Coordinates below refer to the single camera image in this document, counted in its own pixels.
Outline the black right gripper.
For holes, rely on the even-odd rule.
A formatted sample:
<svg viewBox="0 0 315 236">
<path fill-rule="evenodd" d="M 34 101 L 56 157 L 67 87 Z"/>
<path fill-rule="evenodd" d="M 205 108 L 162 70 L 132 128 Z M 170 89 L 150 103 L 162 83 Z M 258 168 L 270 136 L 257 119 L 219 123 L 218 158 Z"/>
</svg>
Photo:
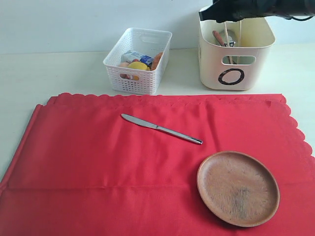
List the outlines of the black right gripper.
<svg viewBox="0 0 315 236">
<path fill-rule="evenodd" d="M 261 17 L 270 7 L 268 0 L 217 0 L 213 5 L 199 11 L 199 20 L 237 22 L 246 18 Z"/>
</svg>

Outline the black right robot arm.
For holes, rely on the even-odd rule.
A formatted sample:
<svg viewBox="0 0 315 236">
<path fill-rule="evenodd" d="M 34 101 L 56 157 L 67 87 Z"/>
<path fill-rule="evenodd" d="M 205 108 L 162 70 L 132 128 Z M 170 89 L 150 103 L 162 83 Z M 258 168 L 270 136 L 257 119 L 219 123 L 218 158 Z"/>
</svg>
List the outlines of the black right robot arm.
<svg viewBox="0 0 315 236">
<path fill-rule="evenodd" d="M 270 16 L 306 21 L 314 15 L 313 0 L 214 0 L 211 6 L 199 11 L 201 21 L 217 23 Z"/>
</svg>

